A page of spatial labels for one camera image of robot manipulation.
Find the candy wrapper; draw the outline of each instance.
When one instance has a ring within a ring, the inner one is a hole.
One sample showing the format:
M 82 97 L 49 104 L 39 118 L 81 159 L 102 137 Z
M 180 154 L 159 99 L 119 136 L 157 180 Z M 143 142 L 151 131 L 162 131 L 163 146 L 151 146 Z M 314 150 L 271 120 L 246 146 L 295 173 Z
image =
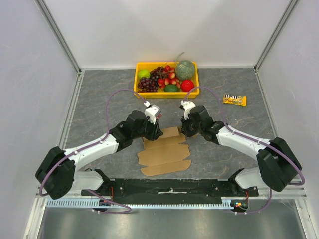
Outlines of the candy wrapper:
M 247 102 L 246 96 L 231 96 L 231 95 L 225 94 L 223 99 L 224 104 L 235 104 L 239 106 L 245 106 L 246 102 Z

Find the green fruit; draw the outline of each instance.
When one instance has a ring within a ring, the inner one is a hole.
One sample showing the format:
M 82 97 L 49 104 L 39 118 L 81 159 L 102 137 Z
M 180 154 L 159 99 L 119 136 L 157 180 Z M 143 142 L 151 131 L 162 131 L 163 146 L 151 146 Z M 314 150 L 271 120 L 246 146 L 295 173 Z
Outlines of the green fruit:
M 164 91 L 165 92 L 179 92 L 179 88 L 176 85 L 171 84 L 171 85 L 165 86 Z
M 150 72 L 148 70 L 144 69 L 144 70 L 140 70 L 138 72 L 138 76 L 139 76 L 139 78 L 142 78 L 142 77 L 149 78 L 151 75 L 150 75 Z
M 176 67 L 176 76 L 181 81 L 191 79 L 195 74 L 195 66 L 191 61 L 181 61 Z

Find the avocado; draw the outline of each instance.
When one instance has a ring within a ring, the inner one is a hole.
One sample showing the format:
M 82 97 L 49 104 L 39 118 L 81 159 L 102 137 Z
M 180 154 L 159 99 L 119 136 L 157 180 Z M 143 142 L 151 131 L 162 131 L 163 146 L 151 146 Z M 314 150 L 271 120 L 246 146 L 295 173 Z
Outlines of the avocado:
M 165 92 L 179 92 L 179 88 L 176 85 L 170 84 L 165 86 L 164 88 Z

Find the cardboard sheet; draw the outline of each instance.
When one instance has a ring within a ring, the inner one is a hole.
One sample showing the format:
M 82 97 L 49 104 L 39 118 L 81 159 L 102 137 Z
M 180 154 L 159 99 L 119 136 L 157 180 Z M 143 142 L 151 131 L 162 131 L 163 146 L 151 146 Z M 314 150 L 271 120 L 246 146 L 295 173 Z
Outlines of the cardboard sheet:
M 186 170 L 191 160 L 189 146 L 180 144 L 186 141 L 178 127 L 162 129 L 163 135 L 156 141 L 143 138 L 144 151 L 138 153 L 139 164 L 148 166 L 141 172 L 146 176 L 156 176 Z

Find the green apple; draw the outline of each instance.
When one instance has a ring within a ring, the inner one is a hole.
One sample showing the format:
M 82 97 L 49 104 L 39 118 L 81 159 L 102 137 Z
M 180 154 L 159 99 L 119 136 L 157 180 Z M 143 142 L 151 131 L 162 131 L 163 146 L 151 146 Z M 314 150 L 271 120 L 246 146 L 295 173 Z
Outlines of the green apple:
M 142 77 L 149 78 L 151 75 L 148 70 L 144 69 L 139 71 L 138 76 L 139 78 L 142 78 Z

